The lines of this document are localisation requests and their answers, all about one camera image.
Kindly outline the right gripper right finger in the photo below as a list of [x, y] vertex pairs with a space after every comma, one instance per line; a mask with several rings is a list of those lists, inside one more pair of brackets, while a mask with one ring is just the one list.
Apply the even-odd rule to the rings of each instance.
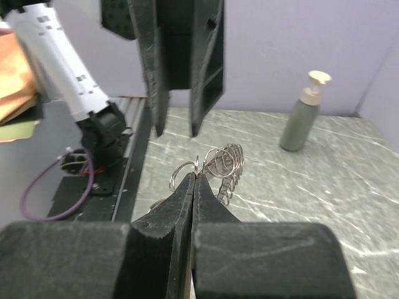
[[193, 193], [197, 298], [354, 298], [340, 243], [317, 222], [242, 222], [206, 176]]

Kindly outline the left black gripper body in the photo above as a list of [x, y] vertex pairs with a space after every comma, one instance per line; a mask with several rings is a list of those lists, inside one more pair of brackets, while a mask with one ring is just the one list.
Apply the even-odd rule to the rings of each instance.
[[161, 54], [165, 63], [166, 79], [170, 90], [190, 88], [191, 39], [193, 28], [193, 1], [100, 1], [101, 25], [126, 40], [135, 40], [130, 9], [154, 8], [150, 13], [155, 20], [150, 28], [161, 33]]

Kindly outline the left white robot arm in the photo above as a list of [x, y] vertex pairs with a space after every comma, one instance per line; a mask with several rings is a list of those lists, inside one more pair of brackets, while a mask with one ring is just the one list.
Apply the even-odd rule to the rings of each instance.
[[[162, 135], [170, 92], [190, 91], [191, 134], [224, 92], [223, 1], [76, 1], [106, 30], [135, 40], [150, 102]], [[123, 113], [91, 76], [70, 43], [52, 1], [2, 1], [1, 18], [36, 56], [66, 100], [82, 146], [99, 167], [123, 156]]]

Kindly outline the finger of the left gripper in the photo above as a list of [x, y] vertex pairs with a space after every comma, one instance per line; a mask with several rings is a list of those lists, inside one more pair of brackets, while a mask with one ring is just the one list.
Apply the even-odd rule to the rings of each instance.
[[224, 93], [224, 1], [195, 1], [190, 66], [191, 135]]
[[156, 135], [161, 136], [166, 125], [170, 88], [166, 74], [163, 33], [158, 25], [157, 2], [129, 1], [128, 7], [140, 50], [152, 123]]

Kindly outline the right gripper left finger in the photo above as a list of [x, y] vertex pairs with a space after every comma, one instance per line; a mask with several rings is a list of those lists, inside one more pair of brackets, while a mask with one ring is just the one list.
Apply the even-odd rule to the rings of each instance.
[[122, 222], [14, 222], [1, 231], [2, 298], [188, 298], [195, 175]]

